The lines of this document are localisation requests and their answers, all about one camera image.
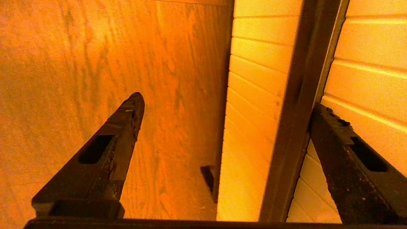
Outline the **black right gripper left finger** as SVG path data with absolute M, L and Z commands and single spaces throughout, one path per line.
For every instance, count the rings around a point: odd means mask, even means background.
M 120 202 L 144 116 L 135 92 L 38 191 L 31 204 L 37 218 L 121 219 Z

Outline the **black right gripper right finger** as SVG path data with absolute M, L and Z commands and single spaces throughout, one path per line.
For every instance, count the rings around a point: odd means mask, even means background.
M 406 177 L 349 122 L 317 103 L 309 131 L 342 223 L 406 224 Z

